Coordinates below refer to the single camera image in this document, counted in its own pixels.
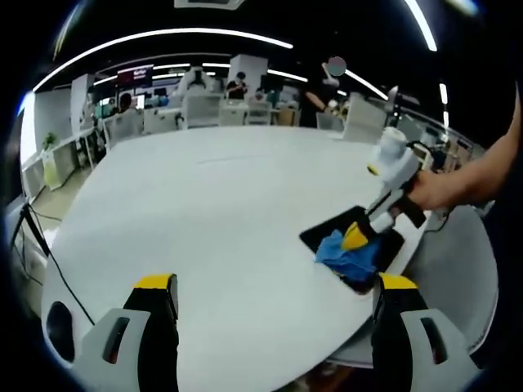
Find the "round table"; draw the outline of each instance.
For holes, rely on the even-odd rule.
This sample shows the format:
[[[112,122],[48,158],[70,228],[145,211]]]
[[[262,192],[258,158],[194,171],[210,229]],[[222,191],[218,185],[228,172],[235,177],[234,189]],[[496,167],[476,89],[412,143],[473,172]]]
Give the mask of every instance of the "round table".
[[[118,144],[80,189],[53,243],[64,275],[96,320],[122,307],[143,276],[178,277],[180,391],[270,391],[324,360],[372,311],[298,235],[380,184],[372,146],[291,127],[220,127]],[[391,266],[401,273],[422,229]],[[53,301],[74,314],[77,350],[91,327],[48,263]]]

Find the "black cable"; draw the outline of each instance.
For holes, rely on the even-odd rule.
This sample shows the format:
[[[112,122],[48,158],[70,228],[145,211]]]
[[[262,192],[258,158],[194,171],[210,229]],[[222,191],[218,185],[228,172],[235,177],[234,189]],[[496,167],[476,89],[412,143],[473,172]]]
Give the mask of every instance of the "black cable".
[[[29,205],[29,208],[34,212],[34,208],[33,206],[30,206]],[[36,221],[38,223],[38,228],[40,230],[40,233],[43,237],[43,229],[42,229],[42,226],[40,225],[40,220],[38,219],[38,217],[36,216]],[[58,274],[60,275],[60,278],[62,279],[62,282],[64,282],[64,285],[65,287],[67,288],[67,290],[69,291],[69,293],[71,294],[71,296],[73,296],[74,300],[76,301],[76,303],[78,304],[78,306],[80,306],[80,308],[82,309],[83,313],[86,315],[87,319],[89,320],[89,322],[91,323],[91,325],[95,325],[95,322],[92,321],[92,318],[91,316],[89,315],[89,313],[87,312],[87,310],[85,309],[85,307],[83,306],[82,302],[80,302],[80,300],[78,299],[78,297],[76,296],[76,294],[74,294],[73,292],[73,289],[70,287],[70,285],[67,283],[67,281],[65,280],[65,277],[64,277],[64,274],[62,273],[62,269],[60,268],[60,266],[58,265],[58,261],[56,261],[56,258],[55,258],[55,255],[52,254],[51,252],[51,249],[49,249],[49,256],[51,256],[53,262],[55,263],[55,266],[56,266],[56,269],[58,270]]]
[[[440,227],[438,227],[437,229],[434,229],[434,230],[427,230],[425,233],[439,233],[444,227],[445,225],[447,224],[447,222],[449,221],[449,217],[450,217],[450,213],[453,211],[454,209],[450,210],[449,213],[447,214],[447,216],[445,217],[445,221],[440,225]]]
[[[33,212],[34,212],[34,215],[38,215],[38,216],[40,216],[41,218],[51,219],[52,221],[62,222],[62,219],[60,219],[60,218],[57,218],[57,217],[55,217],[55,216],[49,216],[49,215],[41,214],[40,212],[36,212],[36,211],[34,210],[34,208],[32,208],[32,207],[31,207],[31,209],[32,209]]]
[[[428,146],[423,143],[422,141],[419,141],[419,140],[413,140],[413,141],[410,141],[409,143],[407,143],[407,147],[409,148],[413,148],[415,145],[421,145],[423,148],[427,149],[427,151],[429,152],[429,154],[434,158],[434,151],[432,151],[432,149],[429,149]]]
[[[13,249],[15,249],[15,252],[16,254],[18,255],[18,260],[20,261],[20,264],[22,265],[22,269],[24,270],[24,273],[25,273],[25,276],[27,276],[29,279],[33,280],[34,282],[38,283],[40,286],[43,287],[43,283],[40,282],[38,279],[36,279],[34,276],[31,276],[31,274],[29,272],[27,272],[27,267],[25,266],[25,256],[22,256],[20,254],[20,251],[18,250],[18,247],[16,245],[13,245],[12,247]]]

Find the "black tray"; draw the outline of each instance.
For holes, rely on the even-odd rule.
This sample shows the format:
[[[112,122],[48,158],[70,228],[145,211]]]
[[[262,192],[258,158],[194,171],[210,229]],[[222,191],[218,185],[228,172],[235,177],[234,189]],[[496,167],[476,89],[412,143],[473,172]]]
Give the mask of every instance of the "black tray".
[[[321,241],[325,237],[331,235],[334,230],[339,230],[342,232],[342,234],[345,234],[349,226],[364,214],[365,209],[363,207],[353,207],[350,210],[335,216],[334,218],[326,220],[317,226],[305,230],[300,234],[300,239],[309,249],[312,250],[314,254],[316,254]],[[405,239],[394,229],[389,230],[382,236],[382,244],[373,260],[373,265],[378,268],[378,271],[384,272],[388,268],[404,243]],[[359,294],[365,294],[366,292],[369,292],[376,282],[375,276],[370,278],[369,281],[363,283],[351,282],[343,277],[340,277],[340,279]]]

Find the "yellow tip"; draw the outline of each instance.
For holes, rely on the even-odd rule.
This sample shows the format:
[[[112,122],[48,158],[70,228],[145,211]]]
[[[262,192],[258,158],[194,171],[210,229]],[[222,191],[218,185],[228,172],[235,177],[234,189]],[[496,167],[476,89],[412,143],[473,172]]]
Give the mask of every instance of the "yellow tip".
[[[167,289],[172,274],[150,275],[140,279],[134,288],[160,288]]]
[[[354,222],[346,231],[345,237],[342,241],[342,249],[344,251],[353,251],[364,247],[369,243],[369,240],[361,233],[357,222]]]
[[[380,272],[379,276],[382,278],[383,286],[386,290],[418,288],[413,281],[407,279],[405,276],[389,275],[383,272]]]

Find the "blue cloth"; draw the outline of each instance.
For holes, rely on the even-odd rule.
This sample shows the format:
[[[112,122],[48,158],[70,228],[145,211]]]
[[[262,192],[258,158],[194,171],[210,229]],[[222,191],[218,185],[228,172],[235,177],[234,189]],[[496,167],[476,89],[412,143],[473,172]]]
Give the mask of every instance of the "blue cloth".
[[[378,272],[373,265],[373,260],[378,252],[380,240],[372,241],[355,251],[342,250],[342,241],[342,233],[334,230],[330,236],[321,241],[315,262],[327,265],[345,279],[354,282],[365,282],[372,278]]]

